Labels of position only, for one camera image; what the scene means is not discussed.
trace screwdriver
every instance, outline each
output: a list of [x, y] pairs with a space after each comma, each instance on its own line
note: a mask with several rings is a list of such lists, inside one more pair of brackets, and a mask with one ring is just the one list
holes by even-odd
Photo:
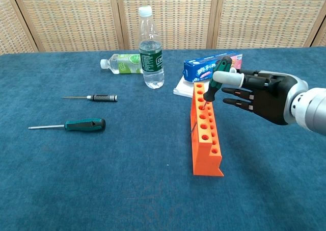
[[86, 97], [63, 97], [63, 98], [86, 98], [91, 101], [95, 102], [117, 102], [118, 96], [117, 95], [88, 95]]
[[[220, 61], [216, 63], [216, 66], [213, 69], [213, 74], [216, 71], [226, 71], [229, 72], [232, 64], [232, 59], [229, 56], [224, 56]], [[208, 85], [207, 92], [204, 93], [203, 97], [205, 99], [205, 104], [203, 110], [207, 102], [213, 102], [215, 100], [215, 93], [221, 88], [222, 83], [216, 82], [213, 78], [210, 80]]]
[[64, 125], [42, 125], [42, 126], [30, 126], [29, 129], [45, 129], [64, 127], [67, 131], [97, 131], [105, 130], [105, 120], [100, 118], [88, 118], [84, 120], [70, 120]]

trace orange block with holes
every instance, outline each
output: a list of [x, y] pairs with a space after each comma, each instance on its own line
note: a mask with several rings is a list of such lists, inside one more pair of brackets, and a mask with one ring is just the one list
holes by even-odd
[[218, 131], [216, 128], [213, 104], [204, 108], [204, 84], [194, 83], [191, 108], [191, 128], [194, 175], [224, 176], [220, 170], [222, 160]]

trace white paper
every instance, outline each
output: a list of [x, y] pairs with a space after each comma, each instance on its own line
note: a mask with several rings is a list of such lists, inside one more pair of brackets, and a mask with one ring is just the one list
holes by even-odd
[[[204, 83], [205, 92], [208, 90], [208, 84], [210, 79], [200, 81]], [[188, 82], [182, 76], [176, 88], [173, 89], [173, 94], [185, 96], [185, 97], [193, 97], [194, 92], [194, 84], [192, 82]]]

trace white bottle cap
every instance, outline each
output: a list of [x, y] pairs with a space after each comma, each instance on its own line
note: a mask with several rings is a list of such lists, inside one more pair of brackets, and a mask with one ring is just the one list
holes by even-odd
[[138, 13], [141, 17], [149, 17], [152, 15], [151, 6], [141, 6], [138, 8]]
[[106, 65], [106, 59], [101, 59], [101, 68], [102, 69], [108, 69], [108, 67]]

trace wall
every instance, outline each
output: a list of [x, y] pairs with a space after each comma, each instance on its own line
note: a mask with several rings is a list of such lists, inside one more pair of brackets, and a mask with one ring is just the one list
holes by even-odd
[[137, 49], [141, 5], [152, 6], [164, 49], [326, 45], [326, 0], [0, 0], [0, 4], [0, 54]]

